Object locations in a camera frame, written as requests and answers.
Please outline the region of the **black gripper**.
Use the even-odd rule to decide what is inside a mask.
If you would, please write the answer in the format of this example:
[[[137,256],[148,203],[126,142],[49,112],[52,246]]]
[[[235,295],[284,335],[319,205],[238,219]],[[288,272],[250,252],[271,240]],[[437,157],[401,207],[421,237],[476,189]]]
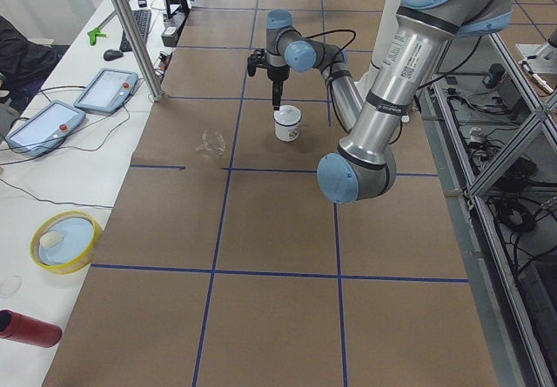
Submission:
[[[272,106],[279,110],[282,100],[282,82],[288,79],[288,66],[269,66],[267,77],[272,81]]]

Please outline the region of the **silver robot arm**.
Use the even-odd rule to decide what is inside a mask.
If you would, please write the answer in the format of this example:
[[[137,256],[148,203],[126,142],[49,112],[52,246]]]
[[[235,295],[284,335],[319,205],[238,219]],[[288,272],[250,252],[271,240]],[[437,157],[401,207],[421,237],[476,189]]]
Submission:
[[[287,10],[266,17],[266,46],[261,62],[273,82],[272,104],[278,107],[289,70],[318,70],[332,90],[339,121],[348,134],[337,150],[319,161],[322,193],[336,204],[348,204],[387,193],[396,163],[390,148],[393,133],[430,70],[440,48],[456,37],[482,37],[504,30],[513,0],[399,0],[398,28],[373,79],[361,97],[346,67],[342,50],[303,37]]]

